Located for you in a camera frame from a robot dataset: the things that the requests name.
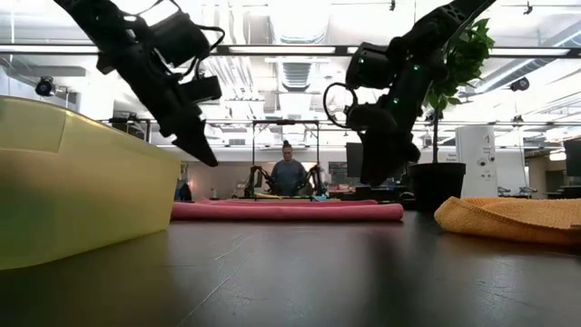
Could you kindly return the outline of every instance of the security camera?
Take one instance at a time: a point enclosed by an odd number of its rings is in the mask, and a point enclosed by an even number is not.
[[[35,88],[36,94],[43,97],[53,97],[56,93],[56,87],[53,83],[53,77],[44,76],[40,78],[40,82]]]
[[[511,84],[509,88],[512,92],[516,92],[516,91],[526,91],[529,86],[530,82],[526,77],[523,77],[518,81],[514,82],[513,84]]]

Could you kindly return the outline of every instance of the dark shirt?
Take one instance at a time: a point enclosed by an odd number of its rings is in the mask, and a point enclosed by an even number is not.
[[[289,162],[279,161],[272,169],[272,179],[283,196],[294,196],[296,187],[300,185],[306,175],[302,163],[296,160]]]
[[[192,191],[190,191],[190,187],[185,181],[179,181],[178,185],[175,189],[175,201],[191,201],[192,200]]]

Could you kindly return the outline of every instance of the green leaves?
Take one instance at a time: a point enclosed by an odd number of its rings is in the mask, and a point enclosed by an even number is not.
[[[455,97],[448,98],[448,103],[449,104],[453,104],[453,105],[462,104],[462,102],[460,101],[460,99],[455,98]]]
[[[436,81],[428,93],[426,102],[435,110],[442,111],[448,104],[459,105],[456,97],[460,86],[472,86],[470,82],[481,79],[481,67],[490,57],[494,40],[489,37],[488,19],[481,19],[467,29],[456,40],[448,43],[446,68],[448,78]]]

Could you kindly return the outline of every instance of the monitor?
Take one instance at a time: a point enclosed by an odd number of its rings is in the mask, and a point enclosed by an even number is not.
[[[564,141],[566,154],[566,174],[581,177],[581,140]]]
[[[361,177],[363,144],[347,143],[347,177]]]

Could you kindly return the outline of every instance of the fluorescent light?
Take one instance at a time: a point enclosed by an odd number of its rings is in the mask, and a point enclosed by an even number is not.
[[[548,159],[550,161],[564,161],[564,160],[566,160],[566,153],[560,152],[560,153],[556,153],[556,154],[550,154],[548,156]]]
[[[558,49],[558,48],[493,48],[490,50],[490,55],[503,55],[503,56],[544,56],[544,55],[566,55],[569,53],[570,49]]]
[[[325,58],[312,58],[312,57],[274,57],[274,58],[264,58],[266,64],[328,64],[329,59]]]
[[[308,55],[329,55],[335,53],[334,46],[327,45],[271,45],[271,46],[230,46],[233,54],[308,54]]]
[[[94,45],[0,45],[0,55],[97,55]]]

